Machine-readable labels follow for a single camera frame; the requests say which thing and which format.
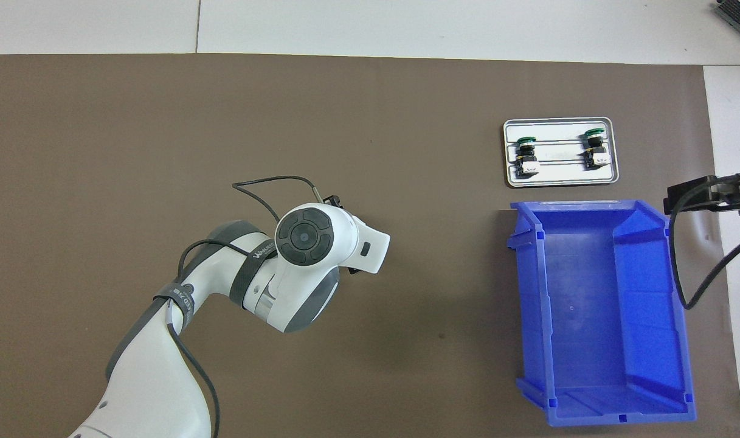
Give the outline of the grey metal tray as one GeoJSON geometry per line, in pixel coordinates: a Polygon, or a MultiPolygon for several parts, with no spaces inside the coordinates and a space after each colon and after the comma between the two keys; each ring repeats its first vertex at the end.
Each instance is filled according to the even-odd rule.
{"type": "Polygon", "coordinates": [[[614,125],[604,116],[543,117],[540,119],[510,119],[503,123],[502,149],[506,181],[514,188],[610,185],[620,178],[619,160],[615,149],[614,125]],[[584,150],[586,133],[591,128],[604,128],[605,146],[612,163],[599,169],[586,169],[584,150]],[[520,178],[516,173],[516,146],[520,137],[533,136],[534,154],[539,161],[539,173],[520,178]]]}

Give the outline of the blue plastic storage bin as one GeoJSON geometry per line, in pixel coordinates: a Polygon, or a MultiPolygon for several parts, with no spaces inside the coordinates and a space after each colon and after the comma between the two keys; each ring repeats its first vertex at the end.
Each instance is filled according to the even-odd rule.
{"type": "Polygon", "coordinates": [[[695,421],[667,217],[643,200],[511,208],[522,395],[553,427],[695,421]]]}

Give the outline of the brown table mat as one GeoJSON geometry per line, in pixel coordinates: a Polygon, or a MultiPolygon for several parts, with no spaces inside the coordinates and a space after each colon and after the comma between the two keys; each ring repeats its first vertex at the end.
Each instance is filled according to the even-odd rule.
{"type": "Polygon", "coordinates": [[[739,438],[724,278],[686,313],[695,422],[552,428],[515,384],[507,240],[525,200],[643,199],[714,172],[693,66],[267,55],[0,56],[0,438],[65,438],[182,250],[227,221],[270,232],[231,188],[276,175],[391,235],[283,335],[212,296],[184,332],[221,438],[739,438]],[[514,188],[510,119],[612,120],[610,185],[514,188]]]}

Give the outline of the green push button switch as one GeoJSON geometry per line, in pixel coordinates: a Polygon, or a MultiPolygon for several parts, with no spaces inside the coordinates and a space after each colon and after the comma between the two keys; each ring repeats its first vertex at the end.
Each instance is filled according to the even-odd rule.
{"type": "Polygon", "coordinates": [[[515,148],[515,167],[517,176],[530,178],[539,173],[539,161],[536,157],[536,137],[525,136],[517,140],[515,148]]]}
{"type": "Polygon", "coordinates": [[[587,142],[584,150],[586,169],[595,170],[612,163],[609,150],[605,146],[605,132],[604,128],[591,128],[584,133],[587,142]]]}

